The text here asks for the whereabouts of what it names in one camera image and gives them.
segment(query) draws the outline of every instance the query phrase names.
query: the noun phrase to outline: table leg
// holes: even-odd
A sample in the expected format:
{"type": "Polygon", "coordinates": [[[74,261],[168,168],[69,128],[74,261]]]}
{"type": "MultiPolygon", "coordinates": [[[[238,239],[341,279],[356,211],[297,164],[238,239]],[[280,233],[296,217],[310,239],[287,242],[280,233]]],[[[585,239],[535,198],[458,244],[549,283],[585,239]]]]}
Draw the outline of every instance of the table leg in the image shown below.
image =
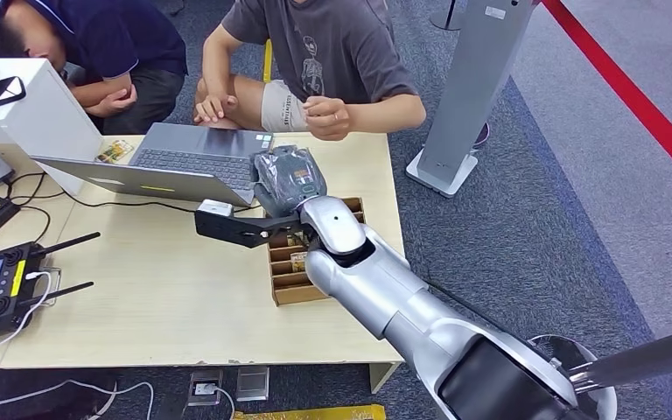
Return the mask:
{"type": "Polygon", "coordinates": [[[369,364],[369,388],[373,394],[377,394],[385,385],[385,382],[390,379],[390,376],[401,366],[400,362],[396,363],[370,363],[369,364]]]}

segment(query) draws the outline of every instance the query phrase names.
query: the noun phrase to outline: gray t-shirt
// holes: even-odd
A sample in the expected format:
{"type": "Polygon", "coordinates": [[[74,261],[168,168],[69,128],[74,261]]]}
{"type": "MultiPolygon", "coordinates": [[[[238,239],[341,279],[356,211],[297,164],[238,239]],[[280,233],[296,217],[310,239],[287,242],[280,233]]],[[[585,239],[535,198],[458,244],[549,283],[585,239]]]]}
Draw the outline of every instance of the gray t-shirt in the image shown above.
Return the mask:
{"type": "Polygon", "coordinates": [[[300,101],[371,103],[416,93],[384,0],[235,0],[222,25],[241,42],[271,39],[279,72],[300,101]]]}

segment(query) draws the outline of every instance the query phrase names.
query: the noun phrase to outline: white shorts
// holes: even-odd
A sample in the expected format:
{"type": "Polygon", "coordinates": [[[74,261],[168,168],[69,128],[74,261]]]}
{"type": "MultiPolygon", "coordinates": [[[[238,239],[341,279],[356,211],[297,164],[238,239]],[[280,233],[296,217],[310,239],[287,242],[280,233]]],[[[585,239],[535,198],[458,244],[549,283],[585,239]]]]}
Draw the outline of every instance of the white shorts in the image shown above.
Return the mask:
{"type": "Polygon", "coordinates": [[[262,127],[272,133],[308,130],[303,103],[282,80],[272,80],[264,86],[262,127]]]}

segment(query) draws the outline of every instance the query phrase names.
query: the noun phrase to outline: silver stand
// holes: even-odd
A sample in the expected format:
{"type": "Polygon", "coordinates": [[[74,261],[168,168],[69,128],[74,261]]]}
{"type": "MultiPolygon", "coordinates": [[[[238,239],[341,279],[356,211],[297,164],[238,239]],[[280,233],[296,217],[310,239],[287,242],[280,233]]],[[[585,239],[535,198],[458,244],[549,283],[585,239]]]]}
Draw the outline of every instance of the silver stand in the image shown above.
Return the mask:
{"type": "Polygon", "coordinates": [[[431,24],[439,29],[444,29],[445,31],[459,31],[459,28],[462,27],[462,24],[460,23],[461,12],[458,12],[459,16],[455,17],[454,5],[456,2],[457,0],[451,0],[450,11],[446,15],[441,11],[432,13],[431,16],[429,16],[431,24]]]}
{"type": "Polygon", "coordinates": [[[478,163],[468,156],[506,84],[539,0],[467,2],[446,87],[409,177],[453,197],[478,163]]]}

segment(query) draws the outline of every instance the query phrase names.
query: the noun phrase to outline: laptop keyboard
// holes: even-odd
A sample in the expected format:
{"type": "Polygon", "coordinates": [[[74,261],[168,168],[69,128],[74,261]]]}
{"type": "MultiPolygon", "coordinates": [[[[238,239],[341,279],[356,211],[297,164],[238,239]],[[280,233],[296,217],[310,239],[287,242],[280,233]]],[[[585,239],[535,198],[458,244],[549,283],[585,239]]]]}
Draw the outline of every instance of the laptop keyboard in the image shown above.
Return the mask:
{"type": "Polygon", "coordinates": [[[214,175],[235,190],[251,190],[251,161],[245,157],[225,157],[179,151],[140,150],[135,166],[167,171],[214,175]]]}

